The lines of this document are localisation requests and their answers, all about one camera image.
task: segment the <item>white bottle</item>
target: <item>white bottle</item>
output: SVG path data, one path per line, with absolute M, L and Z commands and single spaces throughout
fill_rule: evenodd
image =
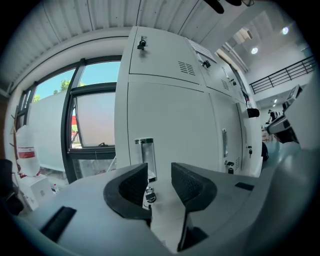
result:
M 40 171 L 40 164 L 35 151 L 32 133 L 27 125 L 16 132 L 16 149 L 20 172 L 27 176 L 36 176 Z

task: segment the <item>red label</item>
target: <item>red label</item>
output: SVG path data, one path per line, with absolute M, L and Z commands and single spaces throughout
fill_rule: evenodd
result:
M 34 158 L 35 152 L 29 151 L 29 152 L 19 152 L 19 158 Z

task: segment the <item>black panel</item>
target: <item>black panel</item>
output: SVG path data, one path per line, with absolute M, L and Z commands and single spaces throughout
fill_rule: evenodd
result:
M 178 163 L 171 163 L 171 183 L 187 213 L 204 210 L 216 197 L 217 186 Z
M 241 189 L 244 189 L 244 190 L 249 190 L 249 191 L 252 191 L 254 189 L 254 187 L 255 187 L 254 185 L 246 184 L 246 183 L 243 183 L 243 182 L 238 182 L 234 186 L 238 187 L 238 188 L 241 188 Z
M 41 233 L 57 242 L 77 210 L 62 206 L 42 228 Z
M 148 186 L 148 165 L 135 169 L 111 180 L 104 188 L 107 205 L 125 219 L 145 220 L 151 223 L 152 213 L 143 209 L 145 190 Z
M 208 235 L 199 227 L 194 227 L 188 213 L 184 214 L 183 230 L 181 239 L 177 246 L 177 251 L 181 252 L 188 249 L 202 240 L 206 239 Z

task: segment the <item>white box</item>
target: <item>white box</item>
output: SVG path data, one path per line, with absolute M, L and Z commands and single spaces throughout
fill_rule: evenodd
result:
M 39 205 L 54 197 L 48 177 L 39 174 L 18 179 L 19 188 L 24 194 L 30 208 L 34 211 Z

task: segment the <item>electrical cabinet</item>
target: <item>electrical cabinet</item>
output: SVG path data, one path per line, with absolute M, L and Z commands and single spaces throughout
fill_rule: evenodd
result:
M 151 82 L 129 82 L 128 141 L 138 164 L 135 139 L 153 138 L 158 180 L 171 178 L 171 163 L 218 170 L 218 143 L 208 93 Z
M 252 173 L 259 151 L 245 98 L 231 67 L 215 59 L 197 54 L 179 35 L 132 28 L 115 92 L 117 166 L 141 163 L 135 140 L 152 138 L 158 180 L 171 178 L 172 162 Z M 257 150 L 249 159 L 251 144 Z
M 144 49 L 138 49 L 140 41 Z M 195 83 L 203 78 L 188 42 L 181 36 L 149 27 L 138 27 L 130 64 L 130 74 L 160 76 Z
M 217 135 L 222 145 L 219 150 L 220 171 L 228 172 L 233 168 L 234 174 L 241 170 L 242 163 L 242 131 L 237 104 L 233 99 L 219 91 L 211 90 L 210 98 L 212 101 L 214 116 L 216 121 Z

